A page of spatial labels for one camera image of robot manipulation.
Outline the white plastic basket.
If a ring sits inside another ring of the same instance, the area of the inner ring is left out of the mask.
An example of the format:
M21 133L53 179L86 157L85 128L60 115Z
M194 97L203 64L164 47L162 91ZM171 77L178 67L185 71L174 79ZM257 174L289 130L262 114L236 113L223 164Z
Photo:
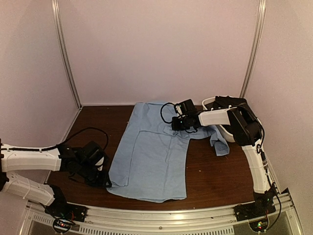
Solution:
M261 124L251 109L230 105L228 108L210 110L214 100L215 97L211 97L201 103L203 112L199 114L199 120L202 126L216 125L227 141L239 146L254 146L262 138Z

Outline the light blue long sleeve shirt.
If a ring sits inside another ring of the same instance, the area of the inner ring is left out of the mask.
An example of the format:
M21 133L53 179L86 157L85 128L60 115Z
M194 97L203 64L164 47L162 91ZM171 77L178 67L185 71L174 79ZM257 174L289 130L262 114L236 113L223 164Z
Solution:
M172 106L163 107L162 102L134 106L109 170L109 193L155 203L183 200L190 140L206 140L217 156L229 154L216 126L201 127L196 133L173 131L164 119L175 114Z

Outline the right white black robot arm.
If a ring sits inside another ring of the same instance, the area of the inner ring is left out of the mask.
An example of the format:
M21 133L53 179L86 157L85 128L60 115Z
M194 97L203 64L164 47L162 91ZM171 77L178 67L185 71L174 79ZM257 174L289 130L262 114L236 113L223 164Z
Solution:
M247 158L254 193L263 195L274 190L263 150L265 132L247 103L221 107L212 105L210 109L199 111L189 99L175 104L174 110L177 113L171 121L174 131L187 131L190 128L196 131L200 127L212 125L229 126L235 143L242 148Z

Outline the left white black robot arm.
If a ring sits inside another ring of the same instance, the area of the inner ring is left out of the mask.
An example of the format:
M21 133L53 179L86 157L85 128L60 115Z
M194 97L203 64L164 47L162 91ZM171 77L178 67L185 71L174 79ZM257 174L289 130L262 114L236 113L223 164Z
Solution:
M83 147L70 147L65 143L46 148L3 144L0 148L0 190L51 207L59 217L66 217L70 206L60 188L37 183L17 171L68 172L79 175L91 187L110 188L112 183L105 169L107 161L107 154L94 141Z

